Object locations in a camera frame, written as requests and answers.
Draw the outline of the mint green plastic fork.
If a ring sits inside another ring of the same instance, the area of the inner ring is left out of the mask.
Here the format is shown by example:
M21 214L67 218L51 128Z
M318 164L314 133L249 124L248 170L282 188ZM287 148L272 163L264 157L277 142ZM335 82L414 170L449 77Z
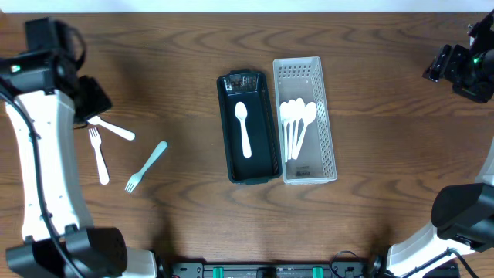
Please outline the mint green plastic fork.
M166 141L161 141L158 143L156 148L151 153L150 157L144 163L144 166L138 172L136 172L130 176L130 178L126 184L126 187L124 189L127 193L130 194L134 191L134 189L141 182L144 174L153 165L153 163L164 153L164 151L167 149L167 146L168 146L168 143Z

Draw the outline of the white plastic spoon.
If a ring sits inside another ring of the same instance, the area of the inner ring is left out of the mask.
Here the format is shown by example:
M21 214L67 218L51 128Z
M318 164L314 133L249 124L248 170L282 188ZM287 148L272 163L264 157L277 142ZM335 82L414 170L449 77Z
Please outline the white plastic spoon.
M295 100L295 103L293 104L293 146L292 146L292 154L291 154L292 159L295 158L299 122L302 118L304 109L305 109L304 100L302 98L297 98Z
M300 132L300 135L297 140L296 149L293 153L293 159L297 159L299 157L299 153L301 151L303 141L306 135L306 130L308 126L315 121L317 114L316 104L314 102L309 102L303 110L302 113L302 121L303 121L303 129Z
M287 126L289 123L289 104L287 102L282 102L280 104L280 117L283 124L283 147L284 147L284 161L288 161L288 130Z
M252 149L245 123L247 116L248 111L245 104L243 102L238 102L235 105L235 117L238 119L241 129L242 153L245 158L250 158L252 156Z

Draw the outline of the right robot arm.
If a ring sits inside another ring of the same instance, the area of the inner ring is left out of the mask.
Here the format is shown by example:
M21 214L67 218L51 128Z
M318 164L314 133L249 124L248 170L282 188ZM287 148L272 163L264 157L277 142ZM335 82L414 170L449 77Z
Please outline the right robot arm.
M475 103L493 98L493 14L469 26L469 47L445 45L423 77L445 79L454 93ZM368 265L366 277L452 277L444 264L493 247L493 155L475 182L450 185L437 195L430 221L405 241L390 246Z

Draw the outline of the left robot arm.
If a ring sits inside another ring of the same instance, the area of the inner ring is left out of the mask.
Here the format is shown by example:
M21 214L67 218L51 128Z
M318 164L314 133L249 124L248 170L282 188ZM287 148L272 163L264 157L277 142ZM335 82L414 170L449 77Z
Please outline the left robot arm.
M119 277L127 269L121 232L97 228L79 184L73 130L108 110L98 82L80 76L80 33L41 18L25 24L27 50L1 61L1 96L14 127L25 208L22 244L6 250L23 277Z

